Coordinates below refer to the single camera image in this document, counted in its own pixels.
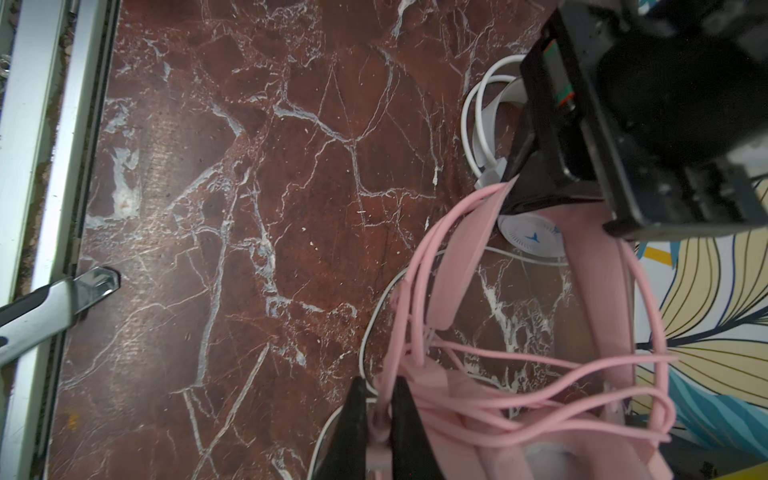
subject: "white round lid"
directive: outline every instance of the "white round lid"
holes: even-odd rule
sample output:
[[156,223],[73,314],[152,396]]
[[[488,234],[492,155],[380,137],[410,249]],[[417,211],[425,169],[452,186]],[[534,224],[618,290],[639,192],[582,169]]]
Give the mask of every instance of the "white round lid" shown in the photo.
[[509,243],[538,257],[565,257],[563,235],[549,220],[536,214],[499,215],[498,229]]

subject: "red marble surface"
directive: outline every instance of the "red marble surface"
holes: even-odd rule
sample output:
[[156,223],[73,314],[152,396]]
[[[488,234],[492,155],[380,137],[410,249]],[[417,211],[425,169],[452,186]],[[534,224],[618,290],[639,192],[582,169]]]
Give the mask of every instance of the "red marble surface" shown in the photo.
[[[545,16],[124,0],[81,258],[123,286],[68,335],[49,478],[305,478],[379,295],[472,190],[463,96]],[[567,268],[491,256],[480,274],[465,341],[590,357]],[[476,368],[518,389],[557,375]]]

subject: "patterned fabric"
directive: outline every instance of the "patterned fabric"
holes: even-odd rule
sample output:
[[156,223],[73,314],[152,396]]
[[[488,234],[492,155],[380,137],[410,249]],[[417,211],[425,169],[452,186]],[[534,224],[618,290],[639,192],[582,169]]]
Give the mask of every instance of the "patterned fabric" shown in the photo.
[[[755,190],[768,207],[768,180]],[[680,358],[670,374],[677,432],[768,460],[768,229],[641,244],[637,253]],[[635,339],[638,351],[650,351],[642,305]],[[637,368],[638,383],[653,380],[652,365]],[[649,406],[637,399],[632,408],[645,415]]]

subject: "pink plastic part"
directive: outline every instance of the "pink plastic part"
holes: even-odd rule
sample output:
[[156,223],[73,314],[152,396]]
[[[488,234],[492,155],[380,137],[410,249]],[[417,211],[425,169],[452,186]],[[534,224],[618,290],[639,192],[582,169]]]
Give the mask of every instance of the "pink plastic part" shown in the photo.
[[[616,478],[616,475],[626,480],[668,480],[668,468],[664,468],[657,445],[669,440],[668,432],[675,422],[674,404],[667,395],[668,363],[674,357],[666,355],[666,339],[656,299],[634,252],[623,240],[611,238],[602,230],[602,223],[609,218],[604,205],[571,205],[540,211],[563,232],[577,291],[603,358],[579,365],[446,342],[434,335],[433,330],[425,336],[425,323],[432,329],[450,328],[511,186],[511,183],[496,184],[469,195],[438,221],[417,247],[397,290],[392,336],[382,374],[376,382],[379,398],[372,437],[386,437],[387,409],[399,373],[409,380],[446,478],[505,478],[504,472],[510,472],[510,468],[515,469],[516,478],[531,478],[526,445],[552,441],[559,442],[589,464],[594,480]],[[451,236],[438,268],[425,321],[427,286],[435,254],[453,223],[464,214],[469,215]],[[653,355],[632,354],[630,273],[637,281],[648,312]],[[412,342],[406,345],[408,322]],[[430,346],[447,352],[458,371],[445,371],[428,359],[425,350]],[[537,392],[509,394],[471,381],[455,351],[538,361],[571,371]],[[633,365],[647,362],[656,366],[654,386],[632,386]],[[611,385],[608,391],[567,405],[551,400],[568,385],[601,370]],[[641,395],[653,398],[647,429],[604,421],[620,421],[621,403]],[[528,407],[531,412],[515,420],[500,414],[501,409],[514,407]],[[605,407],[603,419],[586,413],[598,407]]]

